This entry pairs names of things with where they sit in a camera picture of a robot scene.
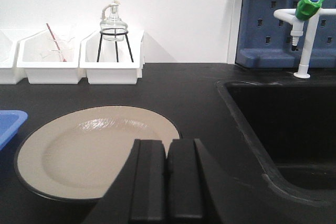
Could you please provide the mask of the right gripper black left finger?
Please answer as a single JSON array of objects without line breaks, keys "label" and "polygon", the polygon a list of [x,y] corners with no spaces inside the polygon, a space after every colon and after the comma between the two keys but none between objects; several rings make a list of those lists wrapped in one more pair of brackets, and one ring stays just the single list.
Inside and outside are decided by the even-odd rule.
[{"label": "right gripper black left finger", "polygon": [[165,223],[165,200],[164,146],[135,140],[121,172],[84,223]]}]

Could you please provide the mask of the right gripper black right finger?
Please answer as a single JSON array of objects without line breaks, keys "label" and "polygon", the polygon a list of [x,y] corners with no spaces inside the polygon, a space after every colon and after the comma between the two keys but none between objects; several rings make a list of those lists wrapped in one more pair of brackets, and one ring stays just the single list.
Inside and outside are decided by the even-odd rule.
[{"label": "right gripper black right finger", "polygon": [[228,176],[195,140],[174,140],[168,154],[171,223],[278,223],[251,185]]}]

